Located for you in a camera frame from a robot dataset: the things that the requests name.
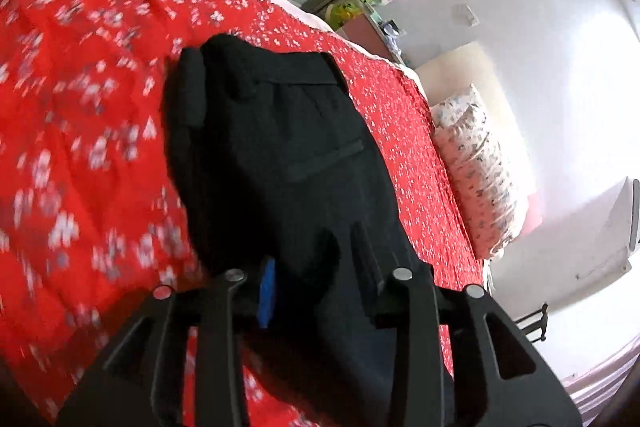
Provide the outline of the red floral bedspread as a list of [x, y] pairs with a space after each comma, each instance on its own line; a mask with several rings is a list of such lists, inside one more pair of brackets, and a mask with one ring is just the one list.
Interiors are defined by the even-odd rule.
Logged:
[[38, 421], [150, 289], [201, 280], [160, 99], [182, 49], [221, 32], [331, 54], [436, 282], [483, 280], [407, 67], [288, 0], [1, 0], [1, 358]]

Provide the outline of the white wall switch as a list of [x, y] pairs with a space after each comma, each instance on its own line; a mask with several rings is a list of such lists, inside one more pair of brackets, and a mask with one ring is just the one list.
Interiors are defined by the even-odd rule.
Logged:
[[454, 16], [468, 27], [475, 27], [480, 23], [480, 19], [468, 4], [457, 4], [454, 7]]

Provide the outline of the black pants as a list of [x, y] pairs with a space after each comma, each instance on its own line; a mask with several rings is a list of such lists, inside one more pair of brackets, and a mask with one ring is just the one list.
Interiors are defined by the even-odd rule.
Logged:
[[332, 426], [384, 425], [396, 334], [370, 303], [419, 258], [334, 58], [218, 35], [182, 50], [164, 111], [198, 260], [247, 276], [240, 336], [262, 387]]

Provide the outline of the pink striped curtain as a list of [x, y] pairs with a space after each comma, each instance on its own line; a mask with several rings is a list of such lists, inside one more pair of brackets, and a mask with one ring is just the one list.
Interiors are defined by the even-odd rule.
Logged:
[[589, 426], [613, 400], [638, 358], [639, 337], [634, 337], [589, 371], [562, 379], [561, 383], [582, 417], [582, 425]]

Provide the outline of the floral white pillow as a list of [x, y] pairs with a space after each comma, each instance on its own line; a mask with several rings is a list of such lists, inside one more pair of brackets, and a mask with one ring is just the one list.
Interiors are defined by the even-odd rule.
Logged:
[[471, 84], [432, 107], [433, 140], [457, 194], [475, 256], [488, 260], [523, 230], [529, 202], [514, 161]]

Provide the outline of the white air conditioner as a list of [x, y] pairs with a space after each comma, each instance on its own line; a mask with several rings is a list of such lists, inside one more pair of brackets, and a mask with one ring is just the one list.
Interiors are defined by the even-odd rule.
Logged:
[[573, 306], [630, 269], [630, 240], [639, 209], [634, 181], [612, 186], [561, 219], [539, 225], [491, 262], [491, 296], [518, 319], [547, 305]]

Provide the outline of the cream padded headboard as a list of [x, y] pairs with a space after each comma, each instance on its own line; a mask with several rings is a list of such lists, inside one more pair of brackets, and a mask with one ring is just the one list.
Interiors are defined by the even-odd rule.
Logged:
[[416, 69], [428, 104], [434, 106], [461, 93], [471, 84], [489, 106], [506, 98], [494, 62], [476, 41], [440, 54]]

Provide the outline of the black wooden chair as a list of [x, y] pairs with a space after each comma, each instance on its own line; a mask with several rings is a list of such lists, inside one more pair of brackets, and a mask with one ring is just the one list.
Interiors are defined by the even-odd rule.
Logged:
[[539, 309], [515, 320], [515, 324], [531, 343], [546, 340], [549, 322], [548, 305], [544, 303]]

